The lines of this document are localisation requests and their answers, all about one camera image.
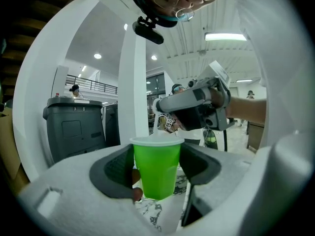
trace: cap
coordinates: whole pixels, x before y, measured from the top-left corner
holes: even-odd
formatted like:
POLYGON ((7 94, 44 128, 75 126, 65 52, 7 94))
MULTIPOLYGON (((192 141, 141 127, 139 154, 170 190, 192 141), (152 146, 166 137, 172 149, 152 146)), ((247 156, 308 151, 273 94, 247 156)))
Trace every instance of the cap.
POLYGON ((70 92, 74 92, 74 91, 76 91, 77 89, 79 89, 79 86, 78 86, 78 85, 73 85, 72 88, 69 89, 69 91, 70 91, 70 92))
POLYGON ((144 14, 147 15, 149 19, 152 20, 154 24, 162 27, 171 28, 177 25, 176 21, 167 20, 156 13, 150 6, 148 6, 144 0, 133 0, 134 3, 142 10, 144 14))

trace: metal railing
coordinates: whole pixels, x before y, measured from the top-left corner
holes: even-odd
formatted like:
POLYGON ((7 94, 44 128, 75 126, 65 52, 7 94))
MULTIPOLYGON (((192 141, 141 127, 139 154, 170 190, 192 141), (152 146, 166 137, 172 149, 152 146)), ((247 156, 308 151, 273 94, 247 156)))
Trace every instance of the metal railing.
POLYGON ((75 84, 79 85, 81 89, 89 89, 94 91, 118 94, 118 87, 111 86, 108 84, 104 84, 97 81, 91 81, 88 79, 79 78, 73 75, 67 75, 67 79, 65 81, 67 86, 73 86, 75 84))

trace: fluorescent light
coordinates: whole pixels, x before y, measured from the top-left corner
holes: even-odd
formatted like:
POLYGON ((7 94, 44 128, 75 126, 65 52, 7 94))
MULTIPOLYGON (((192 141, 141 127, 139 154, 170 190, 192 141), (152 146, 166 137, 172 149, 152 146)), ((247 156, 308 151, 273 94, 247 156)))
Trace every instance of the fluorescent light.
POLYGON ((101 54, 98 54, 98 53, 94 54, 94 58, 96 58, 96 59, 100 59, 101 57, 102 57, 101 54))
POLYGON ((237 80, 236 82, 251 82, 252 79, 249 79, 249 80, 237 80))
POLYGON ((206 41, 211 41, 211 40, 241 40, 241 41, 246 41, 245 37, 242 34, 234 34, 234 33, 206 33, 205 40, 206 41))

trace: green plastic cup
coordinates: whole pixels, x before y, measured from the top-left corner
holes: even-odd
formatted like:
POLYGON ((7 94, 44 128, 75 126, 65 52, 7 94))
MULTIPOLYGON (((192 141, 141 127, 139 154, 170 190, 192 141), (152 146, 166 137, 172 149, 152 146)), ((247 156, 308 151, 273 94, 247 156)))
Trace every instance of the green plastic cup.
POLYGON ((162 200, 175 190, 183 138, 156 136, 132 138, 136 165, 147 198, 162 200))

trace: gray trash bin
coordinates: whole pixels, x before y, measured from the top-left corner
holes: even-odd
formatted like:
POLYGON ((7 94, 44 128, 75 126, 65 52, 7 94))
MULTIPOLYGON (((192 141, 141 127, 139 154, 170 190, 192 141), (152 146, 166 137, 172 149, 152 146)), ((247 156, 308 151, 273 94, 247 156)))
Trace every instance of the gray trash bin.
POLYGON ((65 97, 51 98, 43 111, 54 162, 106 147, 102 103, 65 97))

